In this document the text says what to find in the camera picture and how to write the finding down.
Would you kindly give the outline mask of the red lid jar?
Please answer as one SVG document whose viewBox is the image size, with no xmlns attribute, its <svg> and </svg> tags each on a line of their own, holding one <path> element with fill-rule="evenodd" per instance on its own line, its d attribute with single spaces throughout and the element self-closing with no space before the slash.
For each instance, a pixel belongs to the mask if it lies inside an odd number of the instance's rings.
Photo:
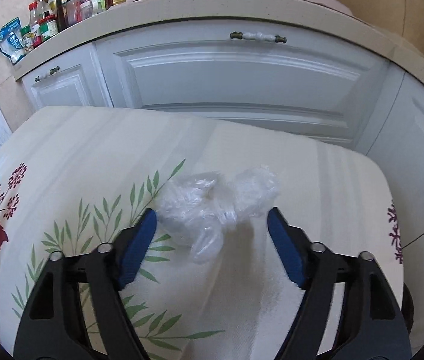
<svg viewBox="0 0 424 360">
<path fill-rule="evenodd" d="M 38 23 L 42 41 L 46 41 L 59 33 L 55 15 L 44 17 Z"/>
</svg>

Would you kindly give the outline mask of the blue white pouch bag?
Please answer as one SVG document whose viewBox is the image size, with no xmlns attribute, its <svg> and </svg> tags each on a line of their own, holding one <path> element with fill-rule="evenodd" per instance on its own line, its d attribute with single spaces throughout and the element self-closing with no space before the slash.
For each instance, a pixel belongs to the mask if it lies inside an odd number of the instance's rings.
<svg viewBox="0 0 424 360">
<path fill-rule="evenodd" d="M 26 55 L 21 43 L 21 22 L 18 17 L 11 19 L 0 29 L 0 53 L 7 57 L 12 65 L 17 64 Z"/>
</svg>

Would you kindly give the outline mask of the clear plastic bag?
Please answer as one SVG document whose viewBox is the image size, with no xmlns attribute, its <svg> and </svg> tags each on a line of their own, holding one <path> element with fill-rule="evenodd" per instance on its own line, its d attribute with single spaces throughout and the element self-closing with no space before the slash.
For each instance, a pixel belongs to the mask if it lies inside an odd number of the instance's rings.
<svg viewBox="0 0 424 360">
<path fill-rule="evenodd" d="M 278 195 L 278 176 L 266 166 L 231 180 L 204 172 L 167 182 L 154 209 L 173 242 L 189 249 L 191 261 L 204 264 L 220 254 L 228 232 L 266 214 Z"/>
</svg>

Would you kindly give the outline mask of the floral tablecloth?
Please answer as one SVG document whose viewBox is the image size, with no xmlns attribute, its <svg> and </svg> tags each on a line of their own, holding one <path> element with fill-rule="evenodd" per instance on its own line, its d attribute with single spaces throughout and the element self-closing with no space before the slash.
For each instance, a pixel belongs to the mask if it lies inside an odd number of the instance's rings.
<svg viewBox="0 0 424 360">
<path fill-rule="evenodd" d="M 289 133 L 158 111 L 51 106 L 0 147 L 0 342 L 12 349 L 47 257 L 92 252 L 152 208 L 126 313 L 153 359 L 272 359 L 303 293 L 267 231 L 277 207 L 335 253 L 367 250 L 396 297 L 401 236 L 362 154 Z"/>
</svg>

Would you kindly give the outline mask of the black trash bin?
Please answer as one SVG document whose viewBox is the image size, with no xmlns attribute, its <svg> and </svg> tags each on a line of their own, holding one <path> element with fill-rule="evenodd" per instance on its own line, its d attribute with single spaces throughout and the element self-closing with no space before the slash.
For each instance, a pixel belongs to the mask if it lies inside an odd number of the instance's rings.
<svg viewBox="0 0 424 360">
<path fill-rule="evenodd" d="M 406 283 L 403 283 L 401 312 L 405 320 L 407 331 L 408 333 L 411 333 L 414 325 L 414 301 Z"/>
</svg>

